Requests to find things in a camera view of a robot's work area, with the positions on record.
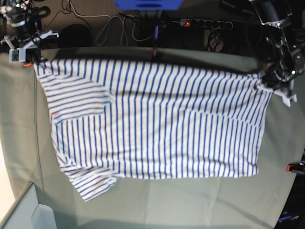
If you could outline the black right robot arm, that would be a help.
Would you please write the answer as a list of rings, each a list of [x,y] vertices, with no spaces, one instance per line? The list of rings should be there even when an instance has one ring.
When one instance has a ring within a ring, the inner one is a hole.
[[[0,20],[11,26],[12,35],[0,36],[0,51],[9,55],[9,62],[40,64],[41,42],[50,36],[58,36],[52,30],[42,31],[42,20],[51,10],[47,6],[35,7],[31,0],[2,0]]]

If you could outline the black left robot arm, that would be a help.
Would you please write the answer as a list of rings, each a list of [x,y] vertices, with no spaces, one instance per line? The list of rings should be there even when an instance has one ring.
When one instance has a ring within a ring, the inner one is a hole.
[[[274,58],[262,73],[262,85],[272,91],[291,93],[296,77],[305,71],[305,45],[290,21],[291,8],[286,0],[251,0],[261,25],[267,29],[265,39]]]

